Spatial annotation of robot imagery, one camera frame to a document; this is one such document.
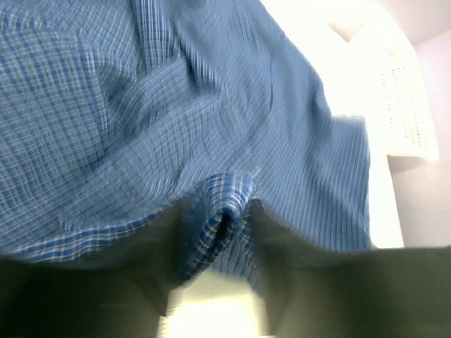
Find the white wall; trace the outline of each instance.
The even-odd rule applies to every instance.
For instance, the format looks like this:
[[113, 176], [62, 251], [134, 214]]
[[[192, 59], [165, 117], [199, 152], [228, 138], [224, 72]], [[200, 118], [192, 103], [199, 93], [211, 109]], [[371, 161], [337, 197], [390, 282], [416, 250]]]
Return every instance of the white wall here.
[[406, 246], [446, 246], [451, 245], [451, 30], [417, 45], [416, 53], [440, 160], [391, 158], [390, 169]]

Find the perforated panel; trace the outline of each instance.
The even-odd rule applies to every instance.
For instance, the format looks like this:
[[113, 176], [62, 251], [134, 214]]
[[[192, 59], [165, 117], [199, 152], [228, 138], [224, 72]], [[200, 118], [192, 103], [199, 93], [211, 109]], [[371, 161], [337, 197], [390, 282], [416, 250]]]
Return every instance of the perforated panel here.
[[363, 26], [350, 46], [368, 58], [380, 80], [381, 117], [388, 154], [438, 159], [427, 93], [413, 46], [387, 15]]

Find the checkered fabric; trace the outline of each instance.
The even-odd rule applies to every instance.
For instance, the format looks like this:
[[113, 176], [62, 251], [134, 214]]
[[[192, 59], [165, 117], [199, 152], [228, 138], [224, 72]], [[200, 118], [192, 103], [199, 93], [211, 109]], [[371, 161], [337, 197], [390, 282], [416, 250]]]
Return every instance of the checkered fabric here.
[[370, 247], [364, 124], [258, 0], [0, 0], [0, 28], [0, 254], [83, 259], [186, 196], [183, 280], [255, 282], [255, 198]]

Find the pink wall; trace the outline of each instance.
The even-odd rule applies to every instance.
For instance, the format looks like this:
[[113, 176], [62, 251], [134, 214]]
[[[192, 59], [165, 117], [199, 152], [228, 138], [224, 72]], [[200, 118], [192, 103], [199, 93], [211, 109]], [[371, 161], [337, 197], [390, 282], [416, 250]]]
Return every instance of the pink wall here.
[[437, 163], [391, 158], [407, 246], [451, 245], [451, 30], [416, 46], [440, 149]]
[[381, 4], [415, 45], [451, 30], [451, 0], [293, 0], [315, 9], [349, 39]]

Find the blue plaid shirt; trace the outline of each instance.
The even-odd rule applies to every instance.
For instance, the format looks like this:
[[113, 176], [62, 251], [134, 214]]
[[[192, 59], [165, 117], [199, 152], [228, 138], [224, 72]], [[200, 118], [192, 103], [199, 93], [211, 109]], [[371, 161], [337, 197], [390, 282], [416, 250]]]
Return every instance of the blue plaid shirt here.
[[255, 283], [255, 198], [322, 248], [370, 247], [364, 124], [331, 118], [258, 0], [0, 0], [0, 28], [0, 254], [83, 259], [183, 196], [184, 279]]

